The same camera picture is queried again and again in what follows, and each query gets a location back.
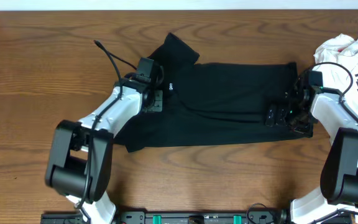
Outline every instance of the folded black clothing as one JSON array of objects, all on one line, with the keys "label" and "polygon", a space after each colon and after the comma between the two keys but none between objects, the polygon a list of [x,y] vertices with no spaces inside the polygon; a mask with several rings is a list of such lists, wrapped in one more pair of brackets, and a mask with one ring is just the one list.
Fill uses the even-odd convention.
[{"label": "folded black clothing", "polygon": [[131,118],[115,138],[129,152],[144,147],[209,146],[301,138],[284,126],[268,127],[272,103],[296,78],[286,65],[195,64],[200,55],[168,34],[149,58],[164,67],[163,111]]}]

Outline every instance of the wood grain surface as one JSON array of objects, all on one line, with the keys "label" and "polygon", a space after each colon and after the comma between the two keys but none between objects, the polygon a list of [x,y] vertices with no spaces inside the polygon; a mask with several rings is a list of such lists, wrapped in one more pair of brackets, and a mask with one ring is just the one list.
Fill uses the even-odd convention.
[{"label": "wood grain surface", "polygon": [[[44,174],[56,125],[92,112],[116,80],[92,40],[137,63],[168,32],[201,63],[295,61],[302,70],[325,40],[358,37],[358,11],[0,12],[0,223],[39,223],[44,211],[72,210]],[[150,211],[286,207],[319,185],[329,148],[321,125],[295,141],[132,154],[114,146],[108,192],[118,205]]]}]

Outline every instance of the brown tabletop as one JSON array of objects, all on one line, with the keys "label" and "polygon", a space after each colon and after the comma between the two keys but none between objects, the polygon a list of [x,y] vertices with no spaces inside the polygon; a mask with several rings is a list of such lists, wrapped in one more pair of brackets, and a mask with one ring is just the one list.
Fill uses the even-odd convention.
[{"label": "brown tabletop", "polygon": [[[44,175],[56,125],[91,113],[116,80],[92,40],[137,63],[168,32],[200,63],[295,61],[302,70],[325,40],[358,38],[358,11],[0,12],[0,223],[39,223],[44,211],[73,209]],[[319,185],[328,137],[319,124],[313,138],[294,141],[132,154],[114,146],[109,196],[150,211],[286,207]]]}]

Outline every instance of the green strip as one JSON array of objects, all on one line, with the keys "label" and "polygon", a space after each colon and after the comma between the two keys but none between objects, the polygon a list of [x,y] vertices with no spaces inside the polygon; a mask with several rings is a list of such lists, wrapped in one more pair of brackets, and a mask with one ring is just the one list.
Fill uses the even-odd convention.
[{"label": "green strip", "polygon": [[161,224],[161,215],[153,216],[153,224]]},{"label": "green strip", "polygon": [[241,224],[241,216],[240,215],[235,215],[233,223],[234,224]]}]

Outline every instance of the white wall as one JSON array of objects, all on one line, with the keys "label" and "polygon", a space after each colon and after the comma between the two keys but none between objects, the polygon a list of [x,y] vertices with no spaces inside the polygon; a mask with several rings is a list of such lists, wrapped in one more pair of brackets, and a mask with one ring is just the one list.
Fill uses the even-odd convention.
[{"label": "white wall", "polygon": [[358,9],[358,0],[0,0],[0,11],[184,9]]}]

